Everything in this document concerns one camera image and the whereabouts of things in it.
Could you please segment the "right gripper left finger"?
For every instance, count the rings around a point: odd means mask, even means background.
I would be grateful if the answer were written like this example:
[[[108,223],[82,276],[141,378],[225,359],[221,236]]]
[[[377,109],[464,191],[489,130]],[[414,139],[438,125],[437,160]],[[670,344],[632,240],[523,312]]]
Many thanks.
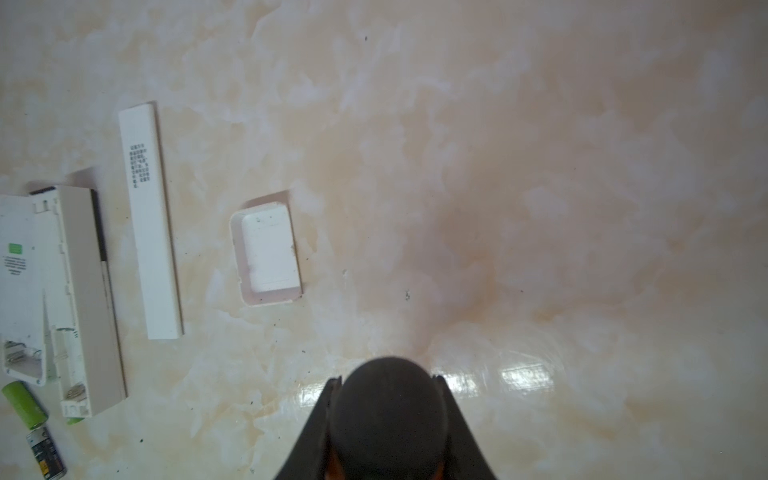
[[[331,404],[341,389],[342,378],[329,379],[304,424],[275,480],[322,480],[326,478],[331,450],[329,417]]]

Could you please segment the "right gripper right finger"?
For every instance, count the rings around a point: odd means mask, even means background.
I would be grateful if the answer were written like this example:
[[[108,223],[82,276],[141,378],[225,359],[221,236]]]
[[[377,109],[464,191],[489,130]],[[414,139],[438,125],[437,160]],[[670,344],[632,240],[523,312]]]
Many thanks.
[[[443,467],[443,479],[496,480],[481,452],[445,378],[435,375],[433,380],[441,391],[447,414],[448,438]]]

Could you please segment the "orange handled screwdriver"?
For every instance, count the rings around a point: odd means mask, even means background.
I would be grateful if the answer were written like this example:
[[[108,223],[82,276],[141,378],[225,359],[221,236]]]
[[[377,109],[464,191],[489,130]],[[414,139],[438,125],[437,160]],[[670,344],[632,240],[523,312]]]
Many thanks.
[[[445,401],[416,363],[371,360],[332,402],[330,441],[347,479],[435,479],[448,441]]]

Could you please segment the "small white battery cover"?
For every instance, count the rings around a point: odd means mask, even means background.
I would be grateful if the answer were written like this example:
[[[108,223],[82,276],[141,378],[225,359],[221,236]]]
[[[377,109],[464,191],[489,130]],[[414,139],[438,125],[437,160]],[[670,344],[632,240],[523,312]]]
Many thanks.
[[[249,307],[289,303],[303,294],[290,210],[262,202],[229,221],[241,298]]]

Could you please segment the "long slim white remote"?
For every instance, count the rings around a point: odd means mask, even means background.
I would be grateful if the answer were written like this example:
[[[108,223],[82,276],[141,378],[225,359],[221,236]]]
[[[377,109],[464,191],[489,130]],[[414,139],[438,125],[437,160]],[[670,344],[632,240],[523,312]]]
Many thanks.
[[[51,186],[31,200],[59,405],[76,423],[127,397],[98,195]]]

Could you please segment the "green battery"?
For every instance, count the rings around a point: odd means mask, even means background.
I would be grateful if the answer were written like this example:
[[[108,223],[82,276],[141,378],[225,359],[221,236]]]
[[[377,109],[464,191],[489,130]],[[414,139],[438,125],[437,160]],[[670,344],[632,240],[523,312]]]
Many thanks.
[[[34,430],[47,422],[48,414],[24,382],[14,381],[5,385],[2,394],[27,429]]]

